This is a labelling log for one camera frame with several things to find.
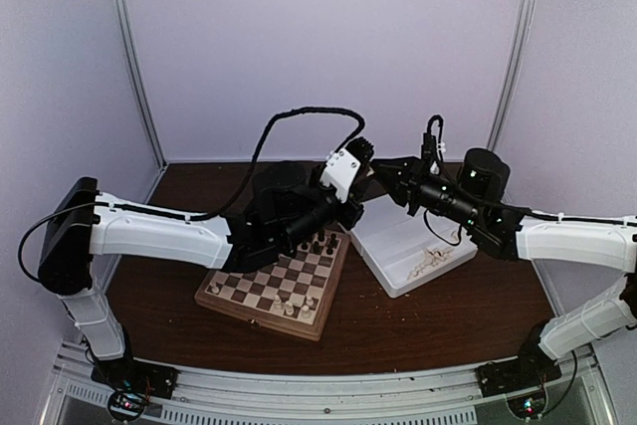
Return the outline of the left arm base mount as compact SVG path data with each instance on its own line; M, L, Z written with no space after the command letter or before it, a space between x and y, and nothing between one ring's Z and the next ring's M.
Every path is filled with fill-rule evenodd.
M106 360L92 356L94 368L91 379L108 385L113 390L170 399L178 378L177 369L134 358L126 331L123 332L123 339L122 357Z

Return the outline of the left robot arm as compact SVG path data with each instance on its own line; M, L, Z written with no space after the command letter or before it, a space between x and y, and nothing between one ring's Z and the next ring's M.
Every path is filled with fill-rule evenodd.
M238 215L194 213L124 201L80 178L57 210L42 219L47 231L32 281L58 296L87 339L95 365L122 389L143 378L130 340L91 273L94 256L158 258L224 273L253 273L293 257L323 226L352 228L363 212L352 188L362 161L341 151L306 172L278 162L257 175L252 200Z

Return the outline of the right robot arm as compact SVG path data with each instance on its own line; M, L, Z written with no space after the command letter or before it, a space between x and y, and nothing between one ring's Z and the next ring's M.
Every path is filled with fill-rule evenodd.
M573 311L537 325L510 368L519 386L582 345L636 325L636 221L547 214L503 203L510 169L493 152L470 149L456 178L431 152L376 159L375 179L410 215L425 209L454 221L485 254L500 260L558 260L615 269L613 285Z

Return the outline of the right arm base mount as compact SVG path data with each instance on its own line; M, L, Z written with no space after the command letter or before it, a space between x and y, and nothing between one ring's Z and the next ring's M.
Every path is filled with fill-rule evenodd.
M562 377L556 360L549 358L539 347L540 334L546 325L547 320L531 329L515 358L487 362L476 368L484 397L538 387Z

